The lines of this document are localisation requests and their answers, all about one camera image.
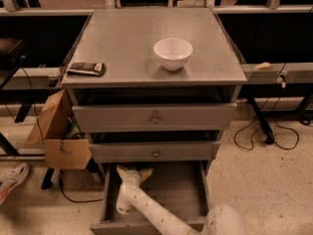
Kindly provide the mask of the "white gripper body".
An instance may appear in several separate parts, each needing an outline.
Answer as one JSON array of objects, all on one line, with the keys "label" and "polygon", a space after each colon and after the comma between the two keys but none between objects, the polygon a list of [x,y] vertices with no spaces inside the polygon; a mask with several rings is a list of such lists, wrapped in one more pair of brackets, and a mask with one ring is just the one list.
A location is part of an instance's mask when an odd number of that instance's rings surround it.
[{"label": "white gripper body", "polygon": [[122,176],[122,185],[139,187],[142,183],[142,175],[137,170],[126,170]]}]

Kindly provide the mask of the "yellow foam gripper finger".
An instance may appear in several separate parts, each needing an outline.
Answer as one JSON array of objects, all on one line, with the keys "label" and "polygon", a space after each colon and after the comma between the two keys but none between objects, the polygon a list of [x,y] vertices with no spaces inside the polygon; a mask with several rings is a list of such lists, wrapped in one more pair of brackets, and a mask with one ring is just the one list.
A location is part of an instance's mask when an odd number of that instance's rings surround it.
[{"label": "yellow foam gripper finger", "polygon": [[145,181],[153,174],[153,170],[151,168],[145,168],[145,169],[141,169],[139,173],[141,176],[141,180]]},{"label": "yellow foam gripper finger", "polygon": [[123,178],[125,172],[127,171],[127,168],[124,167],[124,166],[122,166],[122,165],[120,165],[120,164],[118,164],[118,165],[116,166],[116,171],[117,171],[119,177],[120,177],[120,178]]}]

